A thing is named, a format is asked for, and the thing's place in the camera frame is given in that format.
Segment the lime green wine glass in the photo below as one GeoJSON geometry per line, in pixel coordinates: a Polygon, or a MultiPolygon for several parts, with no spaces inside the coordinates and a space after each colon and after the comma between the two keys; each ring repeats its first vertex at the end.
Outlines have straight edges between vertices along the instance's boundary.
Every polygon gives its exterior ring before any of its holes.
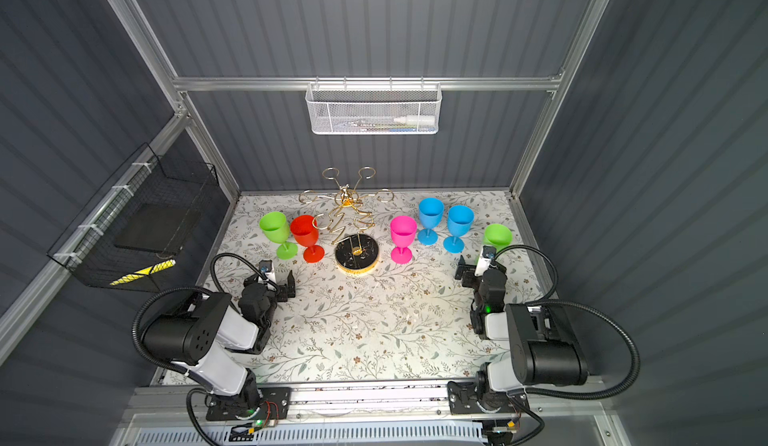
{"type": "Polygon", "coordinates": [[[296,256],[298,246],[289,241],[291,232],[287,217],[280,211],[265,214],[259,222],[259,227],[265,236],[277,244],[276,254],[281,260],[289,260],[296,256]]]}
{"type": "Polygon", "coordinates": [[[482,248],[484,245],[493,245],[496,247],[498,253],[504,247],[510,246],[513,240],[514,234],[509,227],[501,223],[492,223],[489,224],[484,230],[482,248]]]}

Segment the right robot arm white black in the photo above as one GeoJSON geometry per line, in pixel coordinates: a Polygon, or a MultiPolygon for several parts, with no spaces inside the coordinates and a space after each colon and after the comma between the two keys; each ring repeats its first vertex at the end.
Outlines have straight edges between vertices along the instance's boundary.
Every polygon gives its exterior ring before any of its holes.
{"type": "Polygon", "coordinates": [[[586,383],[587,362],[563,307],[506,303],[506,270],[489,258],[461,258],[455,278],[473,291],[472,330],[507,346],[510,357],[484,363],[472,384],[451,382],[453,413],[513,412],[526,402],[526,386],[586,383]]]}

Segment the blue wine glass front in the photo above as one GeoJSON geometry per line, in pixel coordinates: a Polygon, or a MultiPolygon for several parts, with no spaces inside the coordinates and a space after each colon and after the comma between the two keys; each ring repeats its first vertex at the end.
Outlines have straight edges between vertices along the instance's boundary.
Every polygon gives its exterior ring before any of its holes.
{"type": "Polygon", "coordinates": [[[418,232],[417,239],[425,246],[438,242],[438,234],[435,228],[442,222],[444,203],[435,197],[428,197],[419,204],[419,220],[422,230],[418,232]]]}

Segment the blue wine glass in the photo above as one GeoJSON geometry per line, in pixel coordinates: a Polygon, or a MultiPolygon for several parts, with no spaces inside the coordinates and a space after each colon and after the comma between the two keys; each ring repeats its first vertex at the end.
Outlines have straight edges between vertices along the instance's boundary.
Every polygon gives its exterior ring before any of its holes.
{"type": "Polygon", "coordinates": [[[417,239],[425,246],[438,242],[438,234],[435,228],[442,222],[444,203],[435,197],[428,197],[419,204],[419,220],[422,230],[418,232],[417,239]]]}
{"type": "Polygon", "coordinates": [[[464,250],[462,237],[468,234],[473,222],[474,212],[465,205],[452,206],[448,211],[447,227],[449,235],[444,239],[443,247],[452,254],[459,254],[464,250]]]}

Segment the red wine glass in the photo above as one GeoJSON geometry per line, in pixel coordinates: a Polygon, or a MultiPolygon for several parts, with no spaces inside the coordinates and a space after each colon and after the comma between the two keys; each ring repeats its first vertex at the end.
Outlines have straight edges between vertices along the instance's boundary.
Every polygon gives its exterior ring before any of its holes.
{"type": "Polygon", "coordinates": [[[311,215],[300,215],[290,224],[290,231],[294,239],[304,247],[303,259],[307,263],[317,263],[325,255],[323,247],[318,244],[319,230],[314,221],[315,219],[311,215]]]}

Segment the lime green wine glass back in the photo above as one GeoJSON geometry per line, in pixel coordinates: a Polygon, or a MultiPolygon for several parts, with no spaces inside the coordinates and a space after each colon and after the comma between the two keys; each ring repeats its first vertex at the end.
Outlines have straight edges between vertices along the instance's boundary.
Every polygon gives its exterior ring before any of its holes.
{"type": "Polygon", "coordinates": [[[489,224],[484,230],[482,248],[484,245],[493,245],[496,247],[498,253],[504,247],[510,246],[513,240],[514,234],[509,227],[501,223],[492,223],[489,224]]]}

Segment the magenta wine glass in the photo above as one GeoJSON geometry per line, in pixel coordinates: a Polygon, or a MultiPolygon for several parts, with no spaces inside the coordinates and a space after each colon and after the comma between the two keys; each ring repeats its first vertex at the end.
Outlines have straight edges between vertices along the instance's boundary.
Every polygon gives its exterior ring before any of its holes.
{"type": "Polygon", "coordinates": [[[410,216],[396,216],[390,222],[391,239],[394,248],[391,259],[397,264],[407,264],[413,258],[410,245],[414,242],[418,230],[417,222],[410,216]]]}

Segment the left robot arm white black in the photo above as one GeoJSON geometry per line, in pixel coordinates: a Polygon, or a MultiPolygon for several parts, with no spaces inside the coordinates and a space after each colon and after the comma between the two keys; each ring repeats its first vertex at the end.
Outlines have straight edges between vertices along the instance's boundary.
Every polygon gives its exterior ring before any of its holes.
{"type": "Polygon", "coordinates": [[[270,278],[254,274],[247,279],[240,311],[228,293],[178,287],[151,297],[133,320],[132,341],[142,357],[202,386],[208,421],[264,424],[287,417],[291,389],[259,386],[253,371],[230,356],[261,353],[277,304],[296,296],[292,273],[272,287],[270,278]]]}

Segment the lime green wine glass front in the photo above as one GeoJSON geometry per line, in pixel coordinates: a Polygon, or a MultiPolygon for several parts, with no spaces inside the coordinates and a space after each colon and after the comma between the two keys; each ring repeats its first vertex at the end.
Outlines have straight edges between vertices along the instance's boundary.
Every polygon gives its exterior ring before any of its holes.
{"type": "Polygon", "coordinates": [[[265,236],[277,244],[276,254],[281,260],[289,260],[296,256],[298,246],[289,241],[291,232],[287,217],[280,211],[265,214],[259,222],[259,227],[265,236]]]}

